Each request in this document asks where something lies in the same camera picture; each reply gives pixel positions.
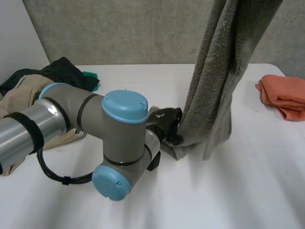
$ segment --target pile of clothes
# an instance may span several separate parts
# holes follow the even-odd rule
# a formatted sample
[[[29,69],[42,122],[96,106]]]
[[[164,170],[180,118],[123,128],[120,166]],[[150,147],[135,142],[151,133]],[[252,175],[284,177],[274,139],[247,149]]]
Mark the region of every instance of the pile of clothes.
[[[19,112],[34,104],[43,88],[51,83],[68,83],[86,91],[94,91],[99,83],[96,75],[83,74],[67,58],[61,57],[41,70],[21,69],[0,85],[0,118]],[[58,136],[47,142],[43,149],[64,145],[79,138],[77,130]],[[20,160],[3,171],[2,176],[10,175],[22,162]]]

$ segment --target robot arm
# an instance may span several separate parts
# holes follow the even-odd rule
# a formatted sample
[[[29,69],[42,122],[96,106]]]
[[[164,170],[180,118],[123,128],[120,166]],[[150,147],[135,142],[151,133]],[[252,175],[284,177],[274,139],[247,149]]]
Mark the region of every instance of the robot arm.
[[[144,96],[112,91],[105,96],[64,83],[44,88],[33,106],[0,120],[0,172],[55,136],[76,128],[103,140],[103,162],[92,174],[105,197],[126,197],[146,169],[160,160],[163,140],[178,144],[180,108],[156,110],[148,116]]]

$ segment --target silver metal tube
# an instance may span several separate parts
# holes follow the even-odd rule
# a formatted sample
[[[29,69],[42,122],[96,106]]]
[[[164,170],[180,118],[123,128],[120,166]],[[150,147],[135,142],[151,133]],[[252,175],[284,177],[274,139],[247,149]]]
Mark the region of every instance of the silver metal tube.
[[[60,111],[45,99],[37,100],[21,113],[37,124],[45,143],[66,132],[66,123]],[[3,170],[24,158],[33,149],[31,136],[23,125],[12,118],[0,120],[0,163]]]

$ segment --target black cable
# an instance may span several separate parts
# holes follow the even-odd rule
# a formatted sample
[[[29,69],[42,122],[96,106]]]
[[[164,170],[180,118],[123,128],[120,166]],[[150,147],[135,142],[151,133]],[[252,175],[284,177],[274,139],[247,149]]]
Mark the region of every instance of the black cable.
[[[46,163],[44,162],[43,159],[43,149],[41,148],[40,150],[37,151],[37,159],[39,162],[39,165],[41,167],[41,169],[43,170],[44,174],[52,179],[52,180],[56,180],[58,182],[61,182],[63,185],[69,185],[69,184],[74,184],[74,185],[78,185],[78,184],[85,184],[88,183],[92,180],[92,173],[88,173],[82,177],[60,177],[58,175],[56,175],[53,171],[51,171]]]

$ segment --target gray concrete wall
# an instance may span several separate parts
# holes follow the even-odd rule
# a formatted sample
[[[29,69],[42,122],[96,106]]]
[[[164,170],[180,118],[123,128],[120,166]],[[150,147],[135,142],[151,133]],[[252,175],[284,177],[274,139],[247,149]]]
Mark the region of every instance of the gray concrete wall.
[[[194,63],[213,0],[23,0],[50,61]],[[305,1],[284,0],[251,62],[305,72]]]

